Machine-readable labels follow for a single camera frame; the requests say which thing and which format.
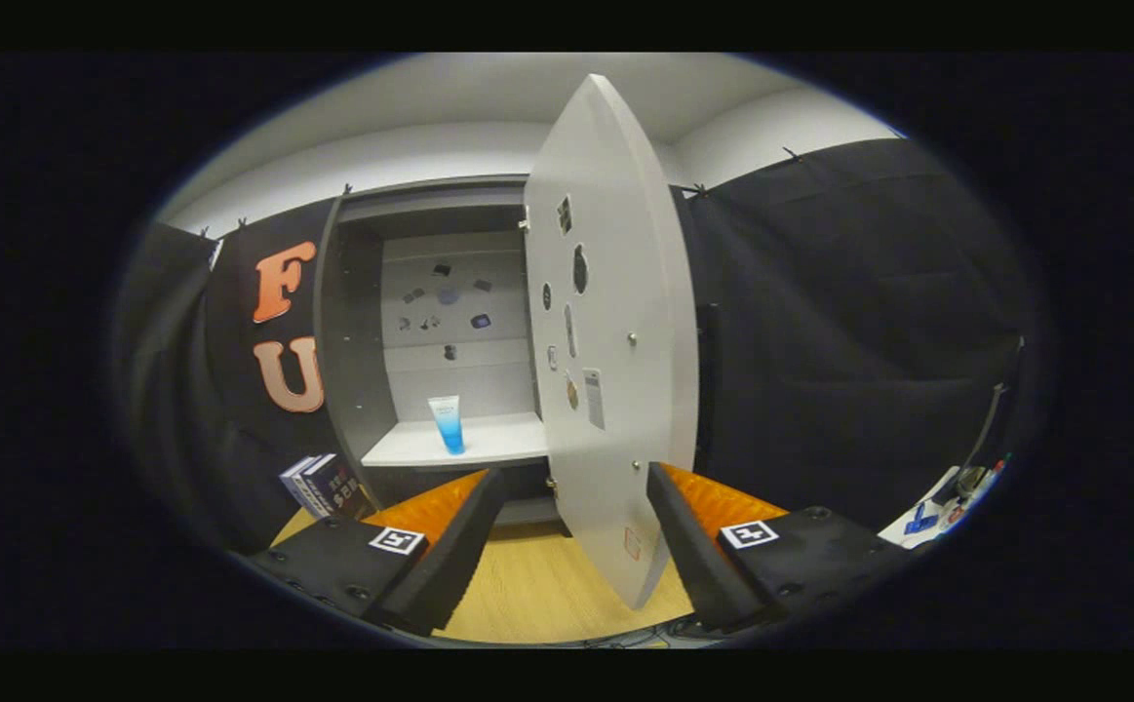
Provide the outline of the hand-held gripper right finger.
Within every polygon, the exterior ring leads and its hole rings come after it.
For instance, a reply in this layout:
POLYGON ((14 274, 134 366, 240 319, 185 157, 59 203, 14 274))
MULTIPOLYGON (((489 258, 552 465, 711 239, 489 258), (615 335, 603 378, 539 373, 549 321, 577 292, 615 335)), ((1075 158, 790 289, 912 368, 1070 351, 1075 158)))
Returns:
POLYGON ((706 631, 807 625, 911 563, 907 548, 839 511, 785 510, 666 463, 648 466, 646 494, 706 631))

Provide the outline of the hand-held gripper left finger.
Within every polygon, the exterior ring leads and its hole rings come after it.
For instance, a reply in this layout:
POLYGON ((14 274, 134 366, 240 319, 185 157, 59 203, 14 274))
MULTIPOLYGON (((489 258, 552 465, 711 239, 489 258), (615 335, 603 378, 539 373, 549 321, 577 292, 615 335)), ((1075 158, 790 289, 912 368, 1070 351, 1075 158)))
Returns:
POLYGON ((323 517, 249 568, 353 621, 429 636, 467 594, 505 502, 507 477, 479 470, 363 519, 323 517))

